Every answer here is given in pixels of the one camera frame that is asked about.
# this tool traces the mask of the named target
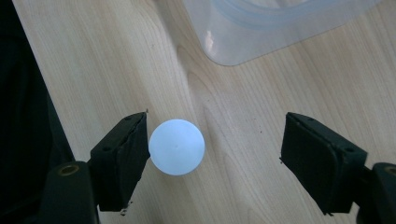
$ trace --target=transparent plastic container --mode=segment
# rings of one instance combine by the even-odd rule
[[[183,0],[205,54],[237,65],[346,23],[380,0]]]

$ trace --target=wooden table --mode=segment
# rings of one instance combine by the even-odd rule
[[[14,0],[77,160],[123,117],[148,109],[203,132],[185,176],[148,160],[125,217],[103,223],[355,223],[323,216],[279,162],[288,111],[313,117],[396,162],[396,1],[237,66],[211,62],[182,0]]]

